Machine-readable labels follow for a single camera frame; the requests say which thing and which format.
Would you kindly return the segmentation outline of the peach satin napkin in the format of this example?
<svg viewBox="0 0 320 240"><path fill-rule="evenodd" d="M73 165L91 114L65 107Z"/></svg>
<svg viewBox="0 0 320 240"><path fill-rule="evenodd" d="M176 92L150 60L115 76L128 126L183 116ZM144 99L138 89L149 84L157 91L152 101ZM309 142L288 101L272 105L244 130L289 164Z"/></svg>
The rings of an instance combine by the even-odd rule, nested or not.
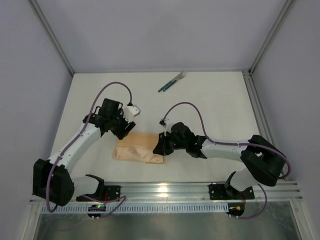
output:
<svg viewBox="0 0 320 240"><path fill-rule="evenodd" d="M118 161L163 164L164 157L153 153L158 140L157 134L131 132L124 139L116 141L112 158Z"/></svg>

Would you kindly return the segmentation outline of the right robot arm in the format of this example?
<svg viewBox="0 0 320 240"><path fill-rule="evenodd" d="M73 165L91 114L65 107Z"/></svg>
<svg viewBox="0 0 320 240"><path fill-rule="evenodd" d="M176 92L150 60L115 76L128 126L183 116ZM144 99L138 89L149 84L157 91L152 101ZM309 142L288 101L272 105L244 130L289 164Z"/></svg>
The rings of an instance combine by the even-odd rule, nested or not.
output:
<svg viewBox="0 0 320 240"><path fill-rule="evenodd" d="M227 196L234 200L257 184L274 187L286 164L283 153L260 135L238 142L213 141L205 135L194 134L182 122L158 135L153 153L168 156L175 150L184 150L196 159L219 158L243 163L245 168L232 172L223 186Z"/></svg>

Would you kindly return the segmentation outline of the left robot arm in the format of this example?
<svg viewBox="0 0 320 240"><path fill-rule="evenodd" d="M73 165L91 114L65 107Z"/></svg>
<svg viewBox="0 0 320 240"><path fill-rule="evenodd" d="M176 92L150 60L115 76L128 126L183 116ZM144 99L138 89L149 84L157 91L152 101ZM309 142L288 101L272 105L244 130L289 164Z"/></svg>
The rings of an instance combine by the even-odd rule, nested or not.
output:
<svg viewBox="0 0 320 240"><path fill-rule="evenodd" d="M71 199L103 201L107 190L105 181L92 174L72 178L71 173L86 151L105 133L111 132L123 140L135 127L134 118L140 109L129 103L104 99L101 106L84 117L80 129L47 160L38 159L33 165L32 193L48 203L63 207Z"/></svg>

